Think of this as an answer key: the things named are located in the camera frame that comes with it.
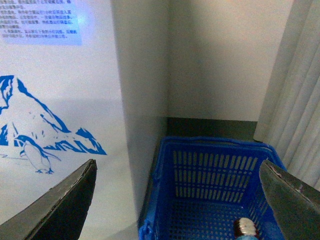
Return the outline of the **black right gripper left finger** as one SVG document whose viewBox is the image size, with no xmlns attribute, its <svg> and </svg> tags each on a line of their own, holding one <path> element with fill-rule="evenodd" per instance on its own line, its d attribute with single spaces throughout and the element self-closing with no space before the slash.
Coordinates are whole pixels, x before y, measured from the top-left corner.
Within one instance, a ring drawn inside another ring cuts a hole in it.
<svg viewBox="0 0 320 240">
<path fill-rule="evenodd" d="M 0 226 L 2 240 L 77 240 L 97 178 L 96 160 L 90 159 L 35 202 Z"/>
</svg>

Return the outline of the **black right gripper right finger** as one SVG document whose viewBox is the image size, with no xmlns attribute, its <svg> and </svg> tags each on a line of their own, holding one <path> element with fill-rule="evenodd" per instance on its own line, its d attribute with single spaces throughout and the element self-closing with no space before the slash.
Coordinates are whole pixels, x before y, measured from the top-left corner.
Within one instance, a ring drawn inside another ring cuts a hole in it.
<svg viewBox="0 0 320 240">
<path fill-rule="evenodd" d="M 269 160 L 259 168 L 267 203 L 286 240 L 320 238 L 320 192 Z"/>
</svg>

